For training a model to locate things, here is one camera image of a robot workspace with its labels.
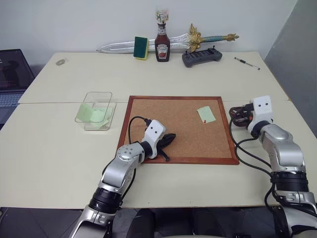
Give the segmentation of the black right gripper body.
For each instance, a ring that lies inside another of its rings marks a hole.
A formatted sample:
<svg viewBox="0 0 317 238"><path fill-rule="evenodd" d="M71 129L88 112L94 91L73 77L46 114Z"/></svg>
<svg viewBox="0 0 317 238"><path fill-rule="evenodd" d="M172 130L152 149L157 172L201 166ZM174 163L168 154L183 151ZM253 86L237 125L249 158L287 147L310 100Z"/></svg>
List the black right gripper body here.
<svg viewBox="0 0 317 238"><path fill-rule="evenodd" d="M242 108L242 122L243 123L250 123L253 120L253 111L254 111L254 104L249 103L243 106Z"/></svg>

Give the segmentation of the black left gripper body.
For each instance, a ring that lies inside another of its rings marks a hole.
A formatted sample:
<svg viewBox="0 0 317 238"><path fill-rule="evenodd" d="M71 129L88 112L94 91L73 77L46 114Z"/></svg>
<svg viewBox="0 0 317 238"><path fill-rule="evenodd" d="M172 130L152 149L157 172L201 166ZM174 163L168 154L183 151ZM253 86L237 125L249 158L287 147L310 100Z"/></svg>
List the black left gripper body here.
<svg viewBox="0 0 317 238"><path fill-rule="evenodd" d="M158 141L158 143L157 143L157 150L158 150L159 148L163 149L163 148L165 148L166 146L168 146L168 145L165 145L165 144L164 144L164 136L163 136L163 138L160 139L160 140Z"/></svg>

